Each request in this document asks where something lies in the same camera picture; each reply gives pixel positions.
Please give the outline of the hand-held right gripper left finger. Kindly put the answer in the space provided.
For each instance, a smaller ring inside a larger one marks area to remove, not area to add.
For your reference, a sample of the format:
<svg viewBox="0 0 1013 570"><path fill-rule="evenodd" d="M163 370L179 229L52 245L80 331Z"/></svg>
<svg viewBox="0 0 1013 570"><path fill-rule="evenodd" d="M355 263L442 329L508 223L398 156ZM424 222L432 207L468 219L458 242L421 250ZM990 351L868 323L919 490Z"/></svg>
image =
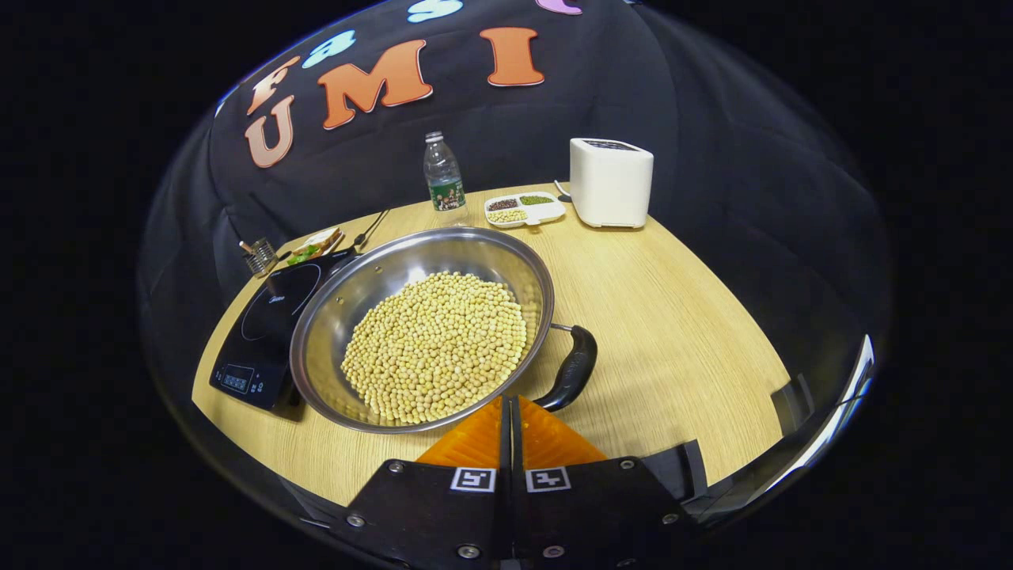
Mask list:
<svg viewBox="0 0 1013 570"><path fill-rule="evenodd" d="M497 398L458 425L478 430L491 452L488 468L390 458L378 465L350 505L329 520L329 534L380 565L409 569L492 569L509 542L510 403Z"/></svg>

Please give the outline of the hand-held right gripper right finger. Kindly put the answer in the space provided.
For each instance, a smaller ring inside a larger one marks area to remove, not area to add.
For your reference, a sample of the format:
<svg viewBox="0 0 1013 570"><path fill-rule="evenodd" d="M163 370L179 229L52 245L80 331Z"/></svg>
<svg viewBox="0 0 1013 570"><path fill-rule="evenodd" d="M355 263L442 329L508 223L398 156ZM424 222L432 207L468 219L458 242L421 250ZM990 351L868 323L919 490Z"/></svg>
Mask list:
<svg viewBox="0 0 1013 570"><path fill-rule="evenodd" d="M680 566L689 517L640 459L526 469L517 397L510 400L510 443L513 569Z"/></svg>

